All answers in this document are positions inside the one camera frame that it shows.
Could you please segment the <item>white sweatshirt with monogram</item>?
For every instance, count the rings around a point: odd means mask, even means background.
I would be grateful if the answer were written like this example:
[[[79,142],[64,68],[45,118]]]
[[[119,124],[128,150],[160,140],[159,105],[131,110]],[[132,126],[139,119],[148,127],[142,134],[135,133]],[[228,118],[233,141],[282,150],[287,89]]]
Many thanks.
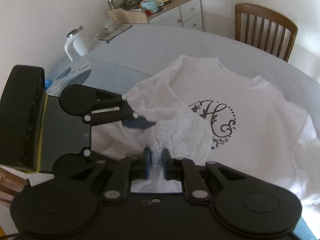
[[[239,76],[217,58],[181,56],[127,94],[156,122],[144,131],[120,122],[92,130],[93,149],[122,158],[146,147],[202,165],[217,161],[289,189],[319,209],[319,139],[310,115],[263,77]]]

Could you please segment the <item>glass teapot on tray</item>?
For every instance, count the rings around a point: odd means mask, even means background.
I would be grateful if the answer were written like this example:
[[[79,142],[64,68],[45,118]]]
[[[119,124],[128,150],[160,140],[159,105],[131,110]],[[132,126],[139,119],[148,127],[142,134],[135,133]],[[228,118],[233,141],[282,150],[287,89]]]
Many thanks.
[[[107,24],[96,37],[101,41],[110,43],[115,37],[132,28],[131,24],[119,24],[115,19],[108,18]]]

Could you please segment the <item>white kettle jug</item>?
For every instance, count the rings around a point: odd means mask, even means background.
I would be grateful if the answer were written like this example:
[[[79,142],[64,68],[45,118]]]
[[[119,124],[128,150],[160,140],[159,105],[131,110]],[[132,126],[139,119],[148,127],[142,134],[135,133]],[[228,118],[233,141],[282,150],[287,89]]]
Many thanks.
[[[91,41],[88,38],[86,31],[84,31],[83,26],[72,30],[66,37],[67,40],[64,45],[64,50],[71,62],[73,62],[73,58],[69,52],[70,46],[72,46],[80,56],[84,56],[92,50]]]

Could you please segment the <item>wooden box tray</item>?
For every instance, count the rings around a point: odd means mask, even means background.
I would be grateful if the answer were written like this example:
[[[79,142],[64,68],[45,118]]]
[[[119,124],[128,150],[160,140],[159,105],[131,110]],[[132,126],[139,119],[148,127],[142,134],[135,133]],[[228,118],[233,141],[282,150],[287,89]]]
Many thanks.
[[[121,8],[107,11],[109,18],[113,18],[118,24],[149,24],[149,18],[145,12],[127,11]]]

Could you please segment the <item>light blue mug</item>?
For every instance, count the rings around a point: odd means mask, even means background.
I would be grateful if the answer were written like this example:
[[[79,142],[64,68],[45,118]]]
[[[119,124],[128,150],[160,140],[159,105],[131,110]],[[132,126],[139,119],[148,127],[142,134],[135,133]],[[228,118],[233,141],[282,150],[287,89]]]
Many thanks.
[[[157,13],[158,8],[163,5],[163,0],[143,0],[140,2],[142,9],[149,10],[152,14]]]

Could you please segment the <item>white drawer cabinet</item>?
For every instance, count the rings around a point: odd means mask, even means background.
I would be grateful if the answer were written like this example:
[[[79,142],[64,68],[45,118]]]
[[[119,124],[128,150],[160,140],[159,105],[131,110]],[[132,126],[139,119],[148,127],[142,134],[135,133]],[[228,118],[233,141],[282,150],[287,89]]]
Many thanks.
[[[150,25],[204,31],[201,0],[172,0],[149,18]]]

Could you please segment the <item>brown wooden chair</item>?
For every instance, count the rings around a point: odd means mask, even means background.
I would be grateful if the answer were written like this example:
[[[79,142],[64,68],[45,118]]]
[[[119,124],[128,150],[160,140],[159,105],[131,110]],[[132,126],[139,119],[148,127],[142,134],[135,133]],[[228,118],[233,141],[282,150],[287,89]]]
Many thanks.
[[[298,27],[286,16],[254,4],[235,6],[235,39],[287,62]]]

